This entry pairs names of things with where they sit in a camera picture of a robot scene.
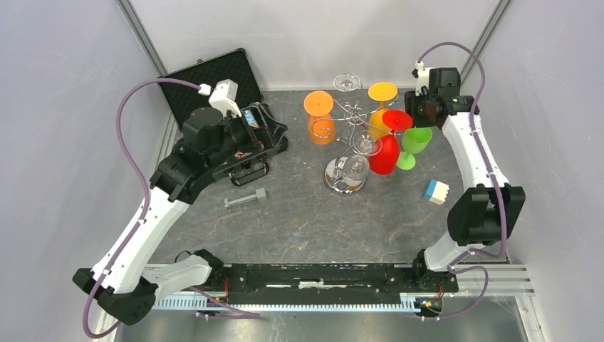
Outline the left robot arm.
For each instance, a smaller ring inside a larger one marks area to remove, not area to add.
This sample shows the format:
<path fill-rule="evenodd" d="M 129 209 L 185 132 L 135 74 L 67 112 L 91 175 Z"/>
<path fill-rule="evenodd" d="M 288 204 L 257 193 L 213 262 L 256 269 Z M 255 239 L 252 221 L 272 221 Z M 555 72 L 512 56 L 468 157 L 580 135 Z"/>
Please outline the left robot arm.
<path fill-rule="evenodd" d="M 205 188 L 223 178 L 238 186 L 266 175 L 268 159 L 288 148 L 287 129 L 263 103 L 238 113 L 193 110 L 171 153 L 143 181 L 142 202 L 116 243 L 95 266 L 74 274 L 73 283 L 87 293 L 88 303 L 131 326 L 178 291 L 223 285 L 224 264 L 205 249 L 153 271 L 146 266 Z"/>

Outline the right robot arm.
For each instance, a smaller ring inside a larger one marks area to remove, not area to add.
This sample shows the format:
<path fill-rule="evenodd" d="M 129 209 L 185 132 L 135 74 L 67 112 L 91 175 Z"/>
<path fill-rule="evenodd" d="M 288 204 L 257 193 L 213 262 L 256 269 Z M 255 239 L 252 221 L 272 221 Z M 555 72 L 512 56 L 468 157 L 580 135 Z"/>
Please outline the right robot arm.
<path fill-rule="evenodd" d="M 447 232 L 413 261 L 413 285 L 429 291 L 469 255 L 487 255 L 485 247 L 499 243 L 496 257 L 503 257 L 526 194 L 523 187 L 510 184 L 495 162 L 481 128 L 478 98 L 461 95 L 459 71 L 427 68 L 418 62 L 412 75 L 417 83 L 406 92 L 405 107 L 422 127 L 442 131 L 464 187 L 447 216 Z"/>

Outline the green plastic wine glass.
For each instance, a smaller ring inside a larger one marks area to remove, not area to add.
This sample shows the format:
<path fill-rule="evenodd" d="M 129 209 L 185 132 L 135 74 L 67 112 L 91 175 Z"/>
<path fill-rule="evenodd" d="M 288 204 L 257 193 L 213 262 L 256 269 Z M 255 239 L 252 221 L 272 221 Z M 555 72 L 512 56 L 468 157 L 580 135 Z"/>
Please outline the green plastic wine glass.
<path fill-rule="evenodd" d="M 432 129 L 410 128 L 402 136 L 402 152 L 400 152 L 396 166 L 401 170 L 411 170 L 416 165 L 415 155 L 422 152 L 432 139 Z"/>

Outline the orange plastic wine glass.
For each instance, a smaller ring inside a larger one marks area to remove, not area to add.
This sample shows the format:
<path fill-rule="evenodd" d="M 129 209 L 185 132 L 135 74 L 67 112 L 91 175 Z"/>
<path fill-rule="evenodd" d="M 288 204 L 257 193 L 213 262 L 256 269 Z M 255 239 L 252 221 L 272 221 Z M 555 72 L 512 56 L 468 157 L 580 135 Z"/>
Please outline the orange plastic wine glass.
<path fill-rule="evenodd" d="M 308 137 L 317 145 L 327 145 L 335 139 L 335 121 L 330 115 L 333 106 L 333 98 L 324 90 L 310 92 L 304 99 L 303 108 L 309 114 Z"/>

